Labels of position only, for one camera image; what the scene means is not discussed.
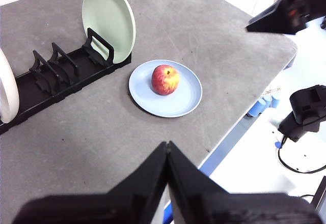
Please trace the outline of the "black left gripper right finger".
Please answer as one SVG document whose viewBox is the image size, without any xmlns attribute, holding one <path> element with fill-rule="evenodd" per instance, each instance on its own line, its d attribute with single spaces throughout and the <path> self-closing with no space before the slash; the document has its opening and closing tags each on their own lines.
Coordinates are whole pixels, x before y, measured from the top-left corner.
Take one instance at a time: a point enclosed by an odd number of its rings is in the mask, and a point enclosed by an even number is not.
<svg viewBox="0 0 326 224">
<path fill-rule="evenodd" d="M 185 223 L 322 223 L 314 207 L 285 193 L 232 194 L 212 181 L 172 142 L 168 184 Z"/>
</svg>

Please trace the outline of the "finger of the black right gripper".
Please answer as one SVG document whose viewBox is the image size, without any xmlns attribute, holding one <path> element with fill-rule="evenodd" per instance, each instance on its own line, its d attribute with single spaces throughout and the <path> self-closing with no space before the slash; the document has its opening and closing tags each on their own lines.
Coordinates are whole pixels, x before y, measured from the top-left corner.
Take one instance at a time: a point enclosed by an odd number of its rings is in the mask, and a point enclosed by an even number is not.
<svg viewBox="0 0 326 224">
<path fill-rule="evenodd" d="M 277 0 L 270 7 L 249 20 L 248 32 L 289 34 L 286 0 Z"/>
</svg>

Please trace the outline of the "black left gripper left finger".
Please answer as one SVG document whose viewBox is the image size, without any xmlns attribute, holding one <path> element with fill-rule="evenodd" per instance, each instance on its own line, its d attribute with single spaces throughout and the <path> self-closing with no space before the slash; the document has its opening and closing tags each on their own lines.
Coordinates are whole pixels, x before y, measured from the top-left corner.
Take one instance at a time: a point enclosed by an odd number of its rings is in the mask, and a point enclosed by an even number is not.
<svg viewBox="0 0 326 224">
<path fill-rule="evenodd" d="M 167 143 L 107 193 L 48 195 L 25 203 L 13 223 L 151 223 L 167 181 Z"/>
</svg>

